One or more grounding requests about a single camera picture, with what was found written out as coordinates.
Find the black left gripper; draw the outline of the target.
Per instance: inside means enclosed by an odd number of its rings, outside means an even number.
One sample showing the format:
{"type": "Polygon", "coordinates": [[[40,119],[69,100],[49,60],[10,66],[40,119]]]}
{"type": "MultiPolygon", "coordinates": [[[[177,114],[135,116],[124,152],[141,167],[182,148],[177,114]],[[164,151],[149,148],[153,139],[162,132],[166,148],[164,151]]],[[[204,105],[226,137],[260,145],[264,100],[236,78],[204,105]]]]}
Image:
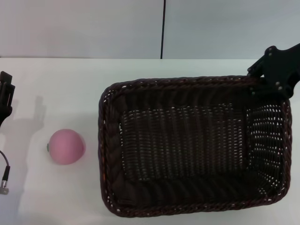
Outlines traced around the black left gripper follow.
{"type": "Polygon", "coordinates": [[[0,73],[0,126],[12,113],[12,99],[15,86],[12,84],[12,76],[4,71],[0,73]]]}

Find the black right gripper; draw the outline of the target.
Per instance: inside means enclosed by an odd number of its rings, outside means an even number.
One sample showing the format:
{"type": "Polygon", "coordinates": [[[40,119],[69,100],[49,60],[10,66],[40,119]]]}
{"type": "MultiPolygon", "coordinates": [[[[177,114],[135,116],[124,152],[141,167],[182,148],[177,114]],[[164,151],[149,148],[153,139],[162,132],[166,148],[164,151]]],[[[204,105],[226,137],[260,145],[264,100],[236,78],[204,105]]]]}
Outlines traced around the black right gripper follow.
{"type": "Polygon", "coordinates": [[[279,50],[274,45],[268,47],[247,69],[247,76],[259,77],[258,84],[249,88],[252,96],[291,98],[300,81],[300,44],[286,50],[279,50]],[[270,76],[280,69],[280,77],[270,76]]]}

